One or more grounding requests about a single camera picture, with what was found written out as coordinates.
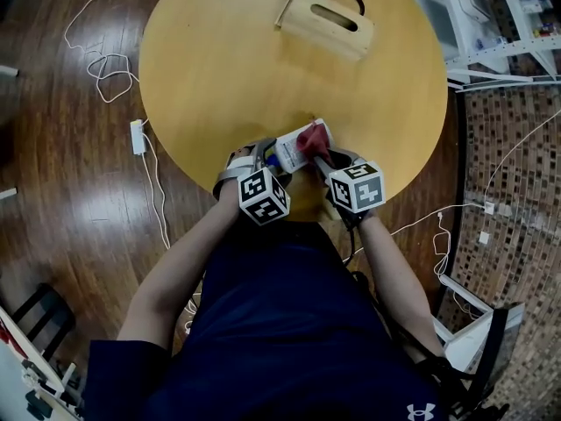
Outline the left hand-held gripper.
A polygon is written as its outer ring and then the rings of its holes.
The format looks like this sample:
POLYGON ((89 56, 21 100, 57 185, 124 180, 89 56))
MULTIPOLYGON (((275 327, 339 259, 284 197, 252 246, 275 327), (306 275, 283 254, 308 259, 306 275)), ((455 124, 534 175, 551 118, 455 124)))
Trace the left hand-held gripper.
MULTIPOLYGON (((276 144, 276 138, 264 138, 255 143, 253 155, 256 161, 264 161, 265 153, 276 144)), ((284 218, 290 211, 290 196, 283 187, 291 183, 293 175, 274 173, 269 167, 252 171, 253 157, 237 158, 242 169, 238 177, 238 200, 240 209, 257 225, 267 225, 284 218)))

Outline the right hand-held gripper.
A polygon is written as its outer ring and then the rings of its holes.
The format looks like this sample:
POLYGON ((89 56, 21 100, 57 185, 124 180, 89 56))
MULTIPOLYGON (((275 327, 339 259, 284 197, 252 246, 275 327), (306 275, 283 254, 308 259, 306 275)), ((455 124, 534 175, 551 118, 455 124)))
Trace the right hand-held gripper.
POLYGON ((385 203, 384 175, 374 161, 364 161, 354 152, 333 147, 328 153, 334 164, 353 164, 335 170, 323 157, 313 159, 323 179, 327 179, 328 201, 345 227, 352 230, 369 211, 385 203))

